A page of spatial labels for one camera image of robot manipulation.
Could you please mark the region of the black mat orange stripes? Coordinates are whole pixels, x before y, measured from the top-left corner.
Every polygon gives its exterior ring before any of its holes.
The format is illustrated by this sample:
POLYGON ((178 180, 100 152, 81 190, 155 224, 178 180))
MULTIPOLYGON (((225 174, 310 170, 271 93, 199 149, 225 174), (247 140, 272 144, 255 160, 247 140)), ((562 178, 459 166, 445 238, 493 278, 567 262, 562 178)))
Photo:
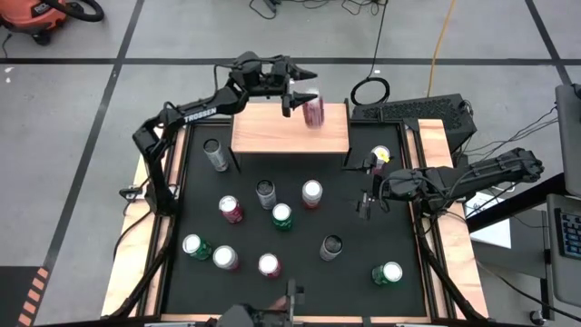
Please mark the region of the black mat orange stripes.
POLYGON ((0 327, 32 327, 50 271, 40 266, 0 266, 0 327))

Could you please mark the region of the white paper sheet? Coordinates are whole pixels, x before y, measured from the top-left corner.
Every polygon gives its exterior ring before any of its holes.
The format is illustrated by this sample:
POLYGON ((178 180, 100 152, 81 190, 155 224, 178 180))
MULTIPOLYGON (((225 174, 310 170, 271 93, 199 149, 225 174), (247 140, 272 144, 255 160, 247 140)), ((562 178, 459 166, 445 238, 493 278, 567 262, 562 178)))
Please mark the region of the white paper sheet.
MULTIPOLYGON (((464 204, 466 218, 469 221, 473 215, 481 213, 482 211, 503 202, 503 199, 496 198, 490 193, 476 193, 476 195, 464 204)), ((505 219, 499 223, 494 223, 488 227, 471 232, 470 237, 472 241, 487 243, 510 249, 512 247, 510 221, 505 219)))

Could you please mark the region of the wooden side board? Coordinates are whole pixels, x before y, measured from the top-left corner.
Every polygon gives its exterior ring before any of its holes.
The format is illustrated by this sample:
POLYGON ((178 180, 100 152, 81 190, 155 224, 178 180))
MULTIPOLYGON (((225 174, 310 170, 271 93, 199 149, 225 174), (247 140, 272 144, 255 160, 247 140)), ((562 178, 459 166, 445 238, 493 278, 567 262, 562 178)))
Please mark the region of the wooden side board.
MULTIPOLYGON (((188 133, 189 130, 187 128, 181 128, 176 136, 176 145, 172 146, 168 150, 166 158, 162 159, 164 170, 169 169, 168 178, 170 183, 180 183, 182 157, 184 156, 184 148, 187 147, 184 143, 188 140, 188 133)), ((134 184, 139 186, 146 177, 143 158, 140 156, 133 179, 134 184)), ((144 199, 138 199, 130 203, 125 212, 122 233, 128 230, 148 211, 149 205, 144 199)), ((103 303, 101 318, 113 317, 113 313, 120 309, 125 300, 130 297, 146 271, 153 268, 155 257, 162 254, 164 245, 170 244, 171 236, 177 235, 177 232, 171 232, 175 223, 175 217, 156 217, 155 214, 148 213, 140 223, 137 223, 122 238, 113 260, 113 269, 103 303)), ((152 279, 144 286, 142 296, 129 311, 128 317, 159 314, 157 313, 159 310, 156 308, 161 303, 162 272, 167 266, 168 258, 168 256, 165 257, 164 262, 160 263, 155 270, 152 279)))
MULTIPOLYGON (((420 119, 419 134, 414 135, 414 132, 409 130, 407 136, 411 143, 417 140, 422 143, 421 150, 416 146, 410 149, 414 167, 423 163, 435 167, 453 165, 444 125, 440 120, 420 119)), ((449 277, 472 307, 484 317, 488 317, 475 254, 465 223, 463 206, 460 203, 453 203, 448 212, 438 219, 438 232, 449 277)))

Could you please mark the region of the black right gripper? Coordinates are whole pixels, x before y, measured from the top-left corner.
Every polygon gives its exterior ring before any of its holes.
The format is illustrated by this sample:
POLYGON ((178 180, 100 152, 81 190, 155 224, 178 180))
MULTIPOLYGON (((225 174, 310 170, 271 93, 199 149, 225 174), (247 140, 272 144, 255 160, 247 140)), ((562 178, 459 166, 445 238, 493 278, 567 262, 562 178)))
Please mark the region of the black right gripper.
MULTIPOLYGON (((389 157, 381 158, 369 154, 358 166, 344 166, 345 171, 381 172, 383 166, 389 162, 389 157)), ((387 177, 375 176, 371 195, 375 200, 411 201, 418 196, 423 184, 423 174, 420 170, 401 169, 390 173, 387 177)), ((358 201, 357 212, 362 220, 370 219, 370 205, 372 198, 363 193, 358 201)))

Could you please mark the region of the wooden shelf black legs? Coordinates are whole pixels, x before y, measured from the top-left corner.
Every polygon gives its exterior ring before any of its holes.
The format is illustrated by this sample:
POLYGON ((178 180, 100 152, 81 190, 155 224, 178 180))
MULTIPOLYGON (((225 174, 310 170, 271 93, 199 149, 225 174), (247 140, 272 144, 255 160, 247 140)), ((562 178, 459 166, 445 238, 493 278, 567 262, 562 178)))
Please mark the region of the wooden shelf black legs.
POLYGON ((337 159, 350 151, 349 107, 346 104, 325 104, 324 123, 309 128, 298 109, 287 118, 275 103, 247 104, 232 118, 229 146, 236 164, 251 159, 337 159))

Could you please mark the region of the grey monitor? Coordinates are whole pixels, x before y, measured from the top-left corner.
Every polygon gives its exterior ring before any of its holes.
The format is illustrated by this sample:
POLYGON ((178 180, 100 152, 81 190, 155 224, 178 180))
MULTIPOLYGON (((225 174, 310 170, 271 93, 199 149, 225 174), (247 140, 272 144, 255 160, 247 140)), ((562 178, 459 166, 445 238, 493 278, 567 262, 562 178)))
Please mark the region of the grey monitor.
POLYGON ((565 186, 581 198, 581 84, 561 84, 555 93, 565 186))

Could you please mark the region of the pink white Spindrift can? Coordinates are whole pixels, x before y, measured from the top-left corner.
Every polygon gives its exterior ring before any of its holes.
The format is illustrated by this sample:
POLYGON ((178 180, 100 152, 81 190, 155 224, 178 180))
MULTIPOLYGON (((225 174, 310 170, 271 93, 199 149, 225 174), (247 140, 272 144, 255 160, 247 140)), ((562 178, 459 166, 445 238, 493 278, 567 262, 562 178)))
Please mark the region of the pink white Spindrift can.
POLYGON ((371 150, 371 172, 373 174, 382 174, 384 167, 391 159, 389 148, 384 145, 378 145, 371 150))
POLYGON ((236 270, 239 265, 238 254, 229 245, 216 248, 212 260, 218 268, 228 271, 236 270))
POLYGON ((316 180, 309 180, 302 186, 302 201, 308 208, 316 208, 322 197, 322 186, 316 180))

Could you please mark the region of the green Sprite can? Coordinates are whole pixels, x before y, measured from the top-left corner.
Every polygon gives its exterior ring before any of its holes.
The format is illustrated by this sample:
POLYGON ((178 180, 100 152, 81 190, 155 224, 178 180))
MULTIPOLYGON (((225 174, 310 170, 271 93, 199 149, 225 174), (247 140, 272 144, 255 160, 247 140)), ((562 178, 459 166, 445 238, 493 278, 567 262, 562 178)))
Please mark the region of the green Sprite can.
POLYGON ((182 241, 182 250, 199 261, 205 261, 212 256, 212 246, 198 234, 189 234, 182 241))
POLYGON ((377 285, 398 282, 403 276, 401 266, 396 262, 387 262, 371 270, 371 279, 377 285))
POLYGON ((286 203, 278 203, 272 209, 272 222, 282 231, 288 231, 292 227, 291 208, 286 203))

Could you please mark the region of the red Coca-Cola can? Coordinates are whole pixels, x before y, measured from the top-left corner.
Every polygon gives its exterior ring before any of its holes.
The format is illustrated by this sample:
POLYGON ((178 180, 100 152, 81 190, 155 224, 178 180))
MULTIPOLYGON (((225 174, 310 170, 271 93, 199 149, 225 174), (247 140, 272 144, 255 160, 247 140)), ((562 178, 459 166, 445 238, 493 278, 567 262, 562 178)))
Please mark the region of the red Coca-Cola can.
POLYGON ((321 128, 324 124, 324 102, 322 96, 317 88, 311 88, 308 92, 317 95, 317 97, 302 105, 305 124, 311 129, 321 128))
POLYGON ((243 219, 243 210, 234 196, 223 196, 219 201, 219 210, 229 223, 239 223, 243 219))
POLYGON ((281 273, 281 264, 272 253, 265 253, 260 257, 258 268, 262 275, 269 278, 276 278, 281 273))

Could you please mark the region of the tall silver Celsius can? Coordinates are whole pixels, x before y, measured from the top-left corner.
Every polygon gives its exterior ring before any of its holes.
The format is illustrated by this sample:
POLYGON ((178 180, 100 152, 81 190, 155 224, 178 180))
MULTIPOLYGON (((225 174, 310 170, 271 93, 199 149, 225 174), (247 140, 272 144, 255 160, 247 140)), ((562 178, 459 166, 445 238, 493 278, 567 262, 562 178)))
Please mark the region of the tall silver Celsius can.
POLYGON ((323 239, 320 247, 320 258, 323 261, 334 260, 342 251, 343 241, 338 235, 331 234, 323 239))
POLYGON ((217 172, 225 172, 229 168, 221 143, 214 138, 203 143, 203 151, 217 172))
POLYGON ((264 210, 272 210, 277 204, 275 185, 270 180, 261 180, 256 185, 256 194, 264 210))

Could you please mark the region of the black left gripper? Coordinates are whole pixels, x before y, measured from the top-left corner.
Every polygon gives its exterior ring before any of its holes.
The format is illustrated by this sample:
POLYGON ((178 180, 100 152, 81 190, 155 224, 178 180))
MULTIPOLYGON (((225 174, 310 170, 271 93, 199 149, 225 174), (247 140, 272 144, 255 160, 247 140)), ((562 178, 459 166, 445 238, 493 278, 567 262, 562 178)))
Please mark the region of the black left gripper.
POLYGON ((272 62, 271 71, 264 77, 264 96, 267 99, 273 96, 281 98, 281 109, 284 117, 290 117, 291 112, 298 106, 317 99, 317 94, 292 93, 290 94, 291 78, 316 78, 317 74, 289 64, 288 58, 283 56, 272 62))

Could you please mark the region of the grey keypad console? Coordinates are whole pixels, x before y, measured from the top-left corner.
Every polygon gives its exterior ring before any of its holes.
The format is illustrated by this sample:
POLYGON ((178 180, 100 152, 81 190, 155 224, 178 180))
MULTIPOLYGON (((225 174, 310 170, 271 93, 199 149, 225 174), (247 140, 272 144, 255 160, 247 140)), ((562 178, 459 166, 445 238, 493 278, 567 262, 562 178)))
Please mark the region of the grey keypad console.
POLYGON ((581 200, 550 194, 547 218, 555 296, 581 307, 581 200))

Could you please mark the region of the black perforated computer case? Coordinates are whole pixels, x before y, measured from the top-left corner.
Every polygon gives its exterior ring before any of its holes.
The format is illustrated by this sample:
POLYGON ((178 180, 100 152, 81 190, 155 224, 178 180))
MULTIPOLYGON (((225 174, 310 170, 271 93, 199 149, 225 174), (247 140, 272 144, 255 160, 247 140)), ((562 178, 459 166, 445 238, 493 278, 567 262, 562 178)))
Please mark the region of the black perforated computer case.
POLYGON ((454 153, 478 130, 467 109, 467 104, 460 94, 449 94, 382 104, 357 105, 353 108, 351 117, 371 121, 378 121, 380 118, 441 120, 446 132, 448 148, 454 153))

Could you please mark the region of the orange shop vacuum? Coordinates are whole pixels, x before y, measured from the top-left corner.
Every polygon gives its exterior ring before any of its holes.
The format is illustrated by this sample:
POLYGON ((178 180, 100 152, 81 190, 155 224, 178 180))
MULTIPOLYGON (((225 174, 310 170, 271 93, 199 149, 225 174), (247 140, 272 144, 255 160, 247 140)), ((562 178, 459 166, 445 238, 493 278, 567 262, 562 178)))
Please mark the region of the orange shop vacuum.
POLYGON ((42 0, 0 0, 0 26, 30 35, 38 45, 49 45, 51 33, 65 23, 66 17, 42 0))

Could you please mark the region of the black desk edge bar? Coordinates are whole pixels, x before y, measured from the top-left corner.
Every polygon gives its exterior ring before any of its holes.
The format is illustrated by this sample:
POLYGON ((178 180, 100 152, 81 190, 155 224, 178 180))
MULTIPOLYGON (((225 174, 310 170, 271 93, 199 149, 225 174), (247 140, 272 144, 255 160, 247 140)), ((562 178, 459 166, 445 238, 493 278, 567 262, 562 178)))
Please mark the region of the black desk edge bar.
POLYGON ((495 204, 484 211, 467 219, 468 231, 473 233, 489 225, 507 219, 509 216, 522 213, 546 201, 550 194, 567 195, 566 178, 559 173, 544 182, 519 193, 511 198, 495 204))

